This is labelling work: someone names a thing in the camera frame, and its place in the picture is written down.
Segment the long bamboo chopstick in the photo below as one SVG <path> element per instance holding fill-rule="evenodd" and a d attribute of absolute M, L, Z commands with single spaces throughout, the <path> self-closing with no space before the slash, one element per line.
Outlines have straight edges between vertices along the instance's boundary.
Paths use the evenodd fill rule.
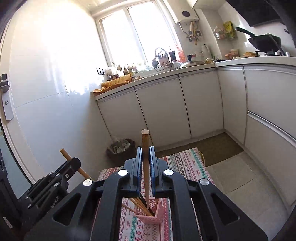
<path fill-rule="evenodd" d="M 147 209 L 149 209 L 149 130 L 142 130 L 141 134 L 145 202 L 147 204 Z"/>

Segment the kitchen window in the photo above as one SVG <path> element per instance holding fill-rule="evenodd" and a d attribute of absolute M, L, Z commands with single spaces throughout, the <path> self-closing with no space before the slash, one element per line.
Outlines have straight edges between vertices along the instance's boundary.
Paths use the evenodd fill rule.
<path fill-rule="evenodd" d="M 158 52 L 181 47 L 163 1 L 119 1 L 95 18 L 109 66 L 152 68 Z"/>

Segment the pink perforated utensil holder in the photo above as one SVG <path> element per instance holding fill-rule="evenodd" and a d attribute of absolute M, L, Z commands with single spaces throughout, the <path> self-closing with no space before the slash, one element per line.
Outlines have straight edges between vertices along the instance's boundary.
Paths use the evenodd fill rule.
<path fill-rule="evenodd" d="M 146 225 L 161 225 L 164 218 L 164 208 L 160 199 L 149 199 L 149 212 L 150 214 L 147 214 L 137 208 L 135 217 Z"/>

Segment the dark wicker trash bin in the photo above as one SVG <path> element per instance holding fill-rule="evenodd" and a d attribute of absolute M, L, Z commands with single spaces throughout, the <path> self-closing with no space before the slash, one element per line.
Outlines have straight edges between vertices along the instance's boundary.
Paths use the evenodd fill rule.
<path fill-rule="evenodd" d="M 123 166 L 126 160 L 135 158 L 136 143 L 129 138 L 116 138 L 107 150 L 106 155 L 112 166 Z"/>

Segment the patterned woven tablecloth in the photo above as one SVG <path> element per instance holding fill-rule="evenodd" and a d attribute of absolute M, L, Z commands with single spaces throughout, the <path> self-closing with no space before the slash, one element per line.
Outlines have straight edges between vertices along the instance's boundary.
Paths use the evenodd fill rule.
<path fill-rule="evenodd" d="M 173 171 L 179 172 L 188 180 L 198 181 L 206 178 L 211 183 L 213 179 L 206 169 L 201 153 L 197 148 L 181 151 L 162 158 Z M 142 211 L 127 198 L 123 198 L 123 204 L 127 208 L 121 208 L 119 240 L 173 240 L 171 225 L 170 200 L 161 199 L 164 211 L 162 223 L 158 225 L 148 225 L 143 223 L 133 213 Z"/>

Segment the brown floor mat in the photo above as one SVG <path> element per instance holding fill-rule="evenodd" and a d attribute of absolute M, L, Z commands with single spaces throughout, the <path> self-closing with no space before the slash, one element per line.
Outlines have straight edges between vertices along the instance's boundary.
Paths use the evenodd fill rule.
<path fill-rule="evenodd" d="M 156 157 L 162 158 L 193 148 L 197 148 L 203 154 L 206 167 L 222 162 L 244 151 L 227 133 L 221 133 L 183 146 L 157 151 Z"/>

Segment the white base cabinets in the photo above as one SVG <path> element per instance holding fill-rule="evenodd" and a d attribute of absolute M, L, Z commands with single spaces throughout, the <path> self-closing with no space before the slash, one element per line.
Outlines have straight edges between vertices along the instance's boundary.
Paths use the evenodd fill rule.
<path fill-rule="evenodd" d="M 155 147 L 227 132 L 254 157 L 285 205 L 295 206 L 295 67 L 228 64 L 179 69 L 96 98 L 112 136 Z"/>

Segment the orange cloth on counter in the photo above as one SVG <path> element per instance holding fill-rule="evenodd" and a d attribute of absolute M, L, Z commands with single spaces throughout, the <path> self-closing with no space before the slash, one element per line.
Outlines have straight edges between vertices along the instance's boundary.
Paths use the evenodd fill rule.
<path fill-rule="evenodd" d="M 96 88 L 95 90 L 92 91 L 92 93 L 94 96 L 98 96 L 100 94 L 106 93 L 112 89 L 115 89 L 115 88 L 120 87 L 122 85 L 128 84 L 130 82 L 132 82 L 132 76 L 130 74 L 125 75 L 125 76 L 119 77 L 117 79 L 102 83 L 101 87 Z"/>

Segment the white thermos jug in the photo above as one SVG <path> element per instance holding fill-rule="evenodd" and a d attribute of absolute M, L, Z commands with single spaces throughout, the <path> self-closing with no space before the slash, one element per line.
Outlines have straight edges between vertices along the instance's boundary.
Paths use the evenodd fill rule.
<path fill-rule="evenodd" d="M 211 52 L 208 48 L 208 46 L 206 44 L 203 44 L 201 46 L 201 51 L 203 53 L 203 56 L 204 56 L 204 60 L 206 61 L 207 59 L 212 59 L 212 55 L 211 55 Z"/>

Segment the black wok pan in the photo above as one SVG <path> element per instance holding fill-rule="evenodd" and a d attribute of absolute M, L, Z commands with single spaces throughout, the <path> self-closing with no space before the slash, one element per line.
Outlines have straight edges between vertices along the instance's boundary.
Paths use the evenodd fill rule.
<path fill-rule="evenodd" d="M 240 27 L 236 27 L 235 30 L 241 33 L 248 34 L 250 36 L 248 41 L 260 52 L 267 53 L 280 50 L 281 38 L 278 36 L 274 36 L 272 34 L 255 35 L 252 32 Z"/>

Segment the yellow snack bag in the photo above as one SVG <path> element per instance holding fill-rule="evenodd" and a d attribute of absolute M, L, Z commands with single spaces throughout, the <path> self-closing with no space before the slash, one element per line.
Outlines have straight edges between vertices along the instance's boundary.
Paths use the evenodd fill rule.
<path fill-rule="evenodd" d="M 223 23 L 223 26 L 224 26 L 224 30 L 225 30 L 225 33 L 226 33 L 226 37 L 229 40 L 236 39 L 236 32 L 235 32 L 235 29 L 233 27 L 233 23 L 231 21 L 226 21 L 226 22 Z"/>

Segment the white wall water heater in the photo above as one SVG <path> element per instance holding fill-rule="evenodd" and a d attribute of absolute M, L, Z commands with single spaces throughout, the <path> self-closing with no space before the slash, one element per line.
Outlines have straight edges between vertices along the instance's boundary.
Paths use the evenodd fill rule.
<path fill-rule="evenodd" d="M 174 21 L 176 23 L 189 23 L 190 21 L 198 22 L 199 17 L 196 12 L 190 7 L 186 0 L 172 1 L 171 9 L 174 13 Z"/>

